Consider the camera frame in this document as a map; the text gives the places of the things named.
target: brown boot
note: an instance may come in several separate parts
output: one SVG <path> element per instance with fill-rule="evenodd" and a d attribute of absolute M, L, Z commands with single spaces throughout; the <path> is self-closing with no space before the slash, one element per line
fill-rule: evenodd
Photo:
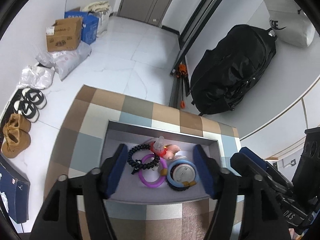
<path fill-rule="evenodd" d="M 4 131 L 5 142 L 1 150 L 7 158 L 14 158 L 20 152 L 27 149 L 31 143 L 30 135 L 19 129 L 8 129 Z"/>
<path fill-rule="evenodd" d="M 31 122 L 24 118 L 21 114 L 11 114 L 9 121 L 3 127 L 3 133 L 6 130 L 20 129 L 24 132 L 29 132 L 31 128 Z"/>

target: blue cardboard box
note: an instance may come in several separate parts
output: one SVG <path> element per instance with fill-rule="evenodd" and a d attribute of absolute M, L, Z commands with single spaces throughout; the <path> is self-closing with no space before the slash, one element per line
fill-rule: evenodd
<path fill-rule="evenodd" d="M 17 224 L 29 219 L 29 188 L 30 182 L 0 155 L 0 191 L 8 200 L 9 216 Z"/>
<path fill-rule="evenodd" d="M 65 18 L 82 17 L 81 41 L 91 44 L 97 39 L 99 18 L 88 12 L 68 11 L 64 13 Z"/>

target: purple ring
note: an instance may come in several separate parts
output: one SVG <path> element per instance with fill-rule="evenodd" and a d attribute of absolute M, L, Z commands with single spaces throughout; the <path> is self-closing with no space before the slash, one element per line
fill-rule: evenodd
<path fill-rule="evenodd" d="M 144 163 L 147 159 L 152 158 L 154 156 L 155 156 L 154 154 L 148 154 L 148 155 L 144 156 L 141 160 L 141 163 Z M 163 169 L 168 168 L 165 159 L 160 158 L 160 163 L 161 163 Z M 156 181 L 149 182 L 149 181 L 146 181 L 146 179 L 143 177 L 142 170 L 139 170 L 138 176 L 144 185 L 146 185 L 147 187 L 152 187 L 152 188 L 159 187 L 165 181 L 165 178 L 166 178 L 166 176 L 160 176 Z"/>

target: screw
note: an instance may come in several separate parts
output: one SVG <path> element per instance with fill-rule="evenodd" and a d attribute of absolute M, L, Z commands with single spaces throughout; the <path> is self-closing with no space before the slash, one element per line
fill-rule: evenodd
<path fill-rule="evenodd" d="M 257 181 L 262 181 L 262 180 L 263 180 L 263 177 L 262 177 L 261 175 L 259 175 L 259 174 L 256 174 L 256 175 L 254 176 L 254 179 L 257 180 Z"/>
<path fill-rule="evenodd" d="M 230 173 L 230 171 L 227 168 L 221 168 L 220 171 L 223 174 L 229 174 Z"/>
<path fill-rule="evenodd" d="M 67 175 L 60 175 L 60 176 L 58 177 L 58 181 L 65 181 L 67 178 L 68 178 Z"/>
<path fill-rule="evenodd" d="M 99 174 L 99 173 L 100 173 L 100 169 L 99 168 L 94 168 L 91 171 L 91 174 L 93 174 L 93 175 L 96 175 L 96 174 Z"/>

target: white tile floor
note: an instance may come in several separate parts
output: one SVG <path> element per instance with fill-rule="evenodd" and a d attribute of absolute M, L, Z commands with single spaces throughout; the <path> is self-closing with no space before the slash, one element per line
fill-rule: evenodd
<path fill-rule="evenodd" d="M 31 183 L 24 232 L 31 231 L 42 205 L 51 151 L 82 85 L 168 105 L 173 84 L 169 73 L 178 52 L 177 35 L 142 22 L 111 17 L 107 33 L 92 44 L 90 57 L 63 82 L 57 74 L 54 76 L 52 86 L 43 91 L 48 103 L 32 124 L 30 147 L 9 160 Z"/>

